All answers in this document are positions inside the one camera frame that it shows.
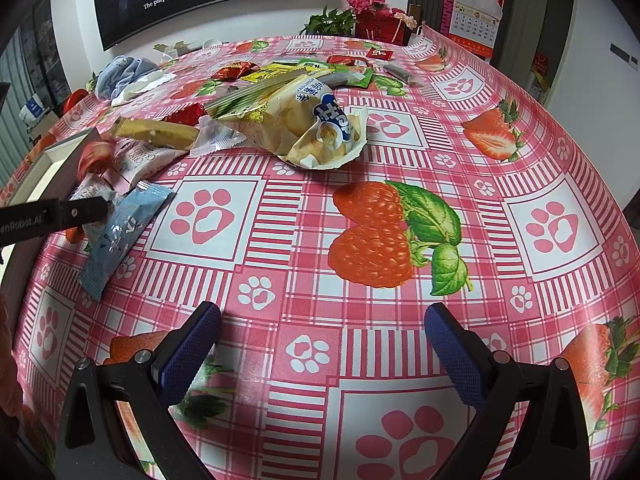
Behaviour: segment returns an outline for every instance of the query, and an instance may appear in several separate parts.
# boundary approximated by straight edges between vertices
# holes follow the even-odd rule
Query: blue gripper pad
[[[474,332],[464,330],[442,303],[427,308],[424,332],[462,402],[479,410],[488,393],[489,349]]]
[[[194,316],[198,318],[190,323]],[[222,314],[218,306],[203,301],[184,326],[174,331],[182,341],[158,376],[159,400],[163,406],[173,406],[184,398],[213,343],[218,340],[221,327]]]

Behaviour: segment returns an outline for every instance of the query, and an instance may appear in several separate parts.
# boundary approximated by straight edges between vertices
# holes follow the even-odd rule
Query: open snack bag
[[[339,168],[367,142],[368,111],[345,115],[327,85],[299,72],[260,81],[205,108],[286,162],[313,170]]]

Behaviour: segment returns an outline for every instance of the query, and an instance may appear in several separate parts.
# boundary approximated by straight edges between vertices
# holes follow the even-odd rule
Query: red flower box
[[[384,41],[396,45],[406,45],[404,31],[406,25],[393,16],[380,16],[366,11],[357,17],[355,37],[361,40]]]

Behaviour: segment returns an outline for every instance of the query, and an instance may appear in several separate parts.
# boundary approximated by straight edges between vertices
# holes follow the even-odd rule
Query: hand
[[[12,339],[6,320],[6,304],[0,296],[0,409],[9,416],[17,416],[22,409],[22,387],[18,383],[18,367],[11,354]]]

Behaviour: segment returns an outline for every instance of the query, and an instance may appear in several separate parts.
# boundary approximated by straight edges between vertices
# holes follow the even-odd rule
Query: open box
[[[95,128],[85,130],[44,149],[25,173],[6,206],[35,200],[65,200],[76,186],[78,162],[84,146],[100,140]],[[2,248],[4,265],[0,266],[0,294],[7,306],[7,326],[12,337],[33,266],[42,249],[44,237],[32,238]]]

